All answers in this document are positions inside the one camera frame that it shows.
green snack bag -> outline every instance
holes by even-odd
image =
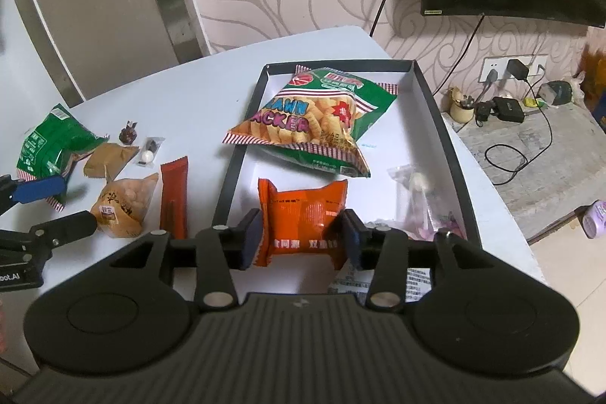
[[[396,85],[385,87],[328,67],[303,69],[223,142],[263,145],[310,168],[370,177],[356,141],[396,99]]]
[[[17,176],[26,181],[60,174],[67,178],[75,162],[105,141],[107,138],[95,136],[63,105],[56,105],[23,142]],[[54,195],[47,201],[61,211],[66,205],[66,194]]]

white table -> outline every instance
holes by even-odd
[[[265,64],[295,60],[389,58],[361,28],[343,27],[295,35],[234,49],[167,69],[127,84],[75,107],[72,112],[98,135],[117,139],[127,120],[138,122],[137,144],[146,136],[167,138],[155,169],[131,163],[120,177],[145,177],[159,163],[189,157],[188,217],[190,234],[210,226],[232,148],[222,145],[225,131],[243,117]],[[451,132],[475,209],[484,249],[523,272],[543,280],[539,266],[513,217],[476,160]],[[16,154],[20,143],[14,144]],[[90,209],[104,181],[83,176],[79,163],[70,179],[71,196],[63,215]],[[147,231],[159,224],[161,184],[146,218]],[[15,206],[0,217],[0,228],[28,231],[55,217],[43,201]],[[22,332],[25,310],[40,293],[74,276],[129,242],[97,232],[55,250],[44,269],[40,289],[2,294],[8,351],[2,355],[31,372],[37,369]]]

circular black cover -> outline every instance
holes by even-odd
[[[414,328],[462,369],[513,377],[559,365],[577,340],[578,316],[562,295],[528,280],[494,268],[459,271],[420,299]]]
[[[136,269],[76,276],[35,301],[23,331],[34,356],[75,374],[112,374],[173,349],[190,325],[187,302]]]

orange wrapper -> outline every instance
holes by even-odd
[[[263,240],[255,265],[266,267],[272,255],[328,254],[336,270],[347,255],[330,228],[345,207],[347,181],[334,181],[321,189],[278,192],[266,178],[259,179],[263,212]]]

brown paper packet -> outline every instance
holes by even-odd
[[[84,165],[84,175],[90,178],[106,177],[110,181],[114,180],[138,152],[137,146],[103,143]]]
[[[113,238],[135,238],[141,235],[159,175],[146,178],[121,178],[103,187],[90,210],[99,229]]]

